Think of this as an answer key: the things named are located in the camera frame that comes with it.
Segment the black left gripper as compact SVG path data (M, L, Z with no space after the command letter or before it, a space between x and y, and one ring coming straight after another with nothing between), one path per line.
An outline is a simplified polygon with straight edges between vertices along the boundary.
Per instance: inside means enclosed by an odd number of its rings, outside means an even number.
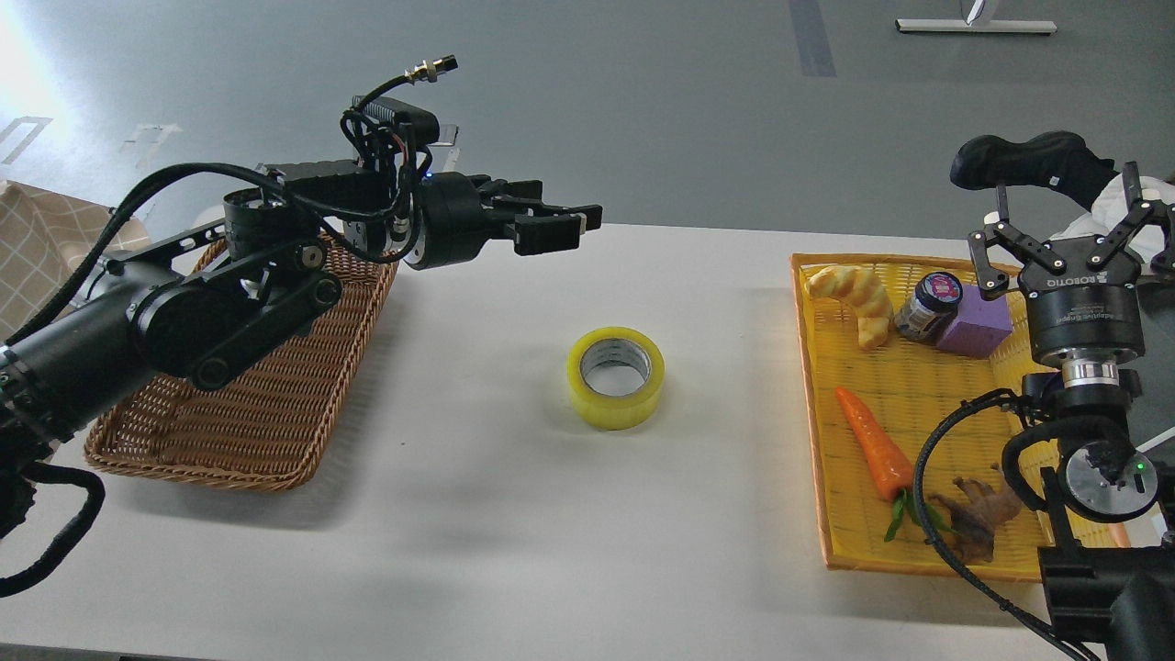
M551 207L542 196L540 180L430 175L417 189L422 225L404 263L414 269L466 263L488 241L505 237L521 256L575 251L585 232L603 225L602 205ZM512 215L505 221L497 213Z

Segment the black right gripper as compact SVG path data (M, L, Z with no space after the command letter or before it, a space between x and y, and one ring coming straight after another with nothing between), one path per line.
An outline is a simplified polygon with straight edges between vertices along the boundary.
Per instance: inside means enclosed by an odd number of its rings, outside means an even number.
M1030 355L1058 367L1076 355L1108 357L1117 364L1146 355L1139 296L1140 255L1129 243L1146 225L1159 227L1164 247L1148 258L1154 276L1171 276L1171 204L1143 193L1139 167L1122 166L1128 213L1108 237L1034 240L1010 223L1007 186L996 186L994 220L968 235L976 286L985 301L1010 292L1010 276L991 263L991 248L1019 261L1018 290L1025 297ZM1097 263L1090 258L1097 251Z

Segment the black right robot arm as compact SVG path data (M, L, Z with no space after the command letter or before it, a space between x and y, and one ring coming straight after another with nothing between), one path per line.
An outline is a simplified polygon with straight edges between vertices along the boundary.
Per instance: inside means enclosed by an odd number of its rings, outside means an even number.
M1136 163L1126 163L1122 176L1124 218L1104 235L1069 240L1038 241L1019 231L998 187L996 221L967 241L978 286L986 301L1010 286L1007 274L991 267L991 247L1023 264L1018 288L1030 355L1054 375L1025 376L1021 394L1002 387L961 403L931 432L914 464L914 511L927 542L968 584L1074 660L1092 660L1092 643L1103 645L1109 660L1170 660L1174 653L1171 537L1144 548L1088 548L1069 524L1070 514L1124 522L1153 506L1171 522L1171 467L1132 444L1127 413L1141 390L1124 367L1144 353L1141 261L1127 247L1146 225L1159 227L1164 247L1152 271L1171 281L1171 205L1143 191ZM1039 549L1048 621L1020 611L966 568L924 503L924 470L936 444L959 421L994 407L1039 418L1003 445L1002 473L1021 503L1052 524L1054 545Z

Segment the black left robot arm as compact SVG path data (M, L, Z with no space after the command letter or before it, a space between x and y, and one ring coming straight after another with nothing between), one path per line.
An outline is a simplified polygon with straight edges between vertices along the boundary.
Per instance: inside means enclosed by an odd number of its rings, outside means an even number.
M74 274L4 342L4 533L25 522L40 484L83 490L83 506L29 567L4 576L4 596L51 576L105 505L101 478L55 467L53 444L75 433L157 375L214 392L308 333L340 305L329 243L360 261L414 269L474 259L490 240L518 255L562 252L599 230L600 205L550 205L538 180L432 170L443 139L432 113L390 96L456 70L427 59L352 97L340 129L355 158L269 164L172 164L112 208ZM137 251L110 251L115 234L164 188L197 174L246 183L223 218Z

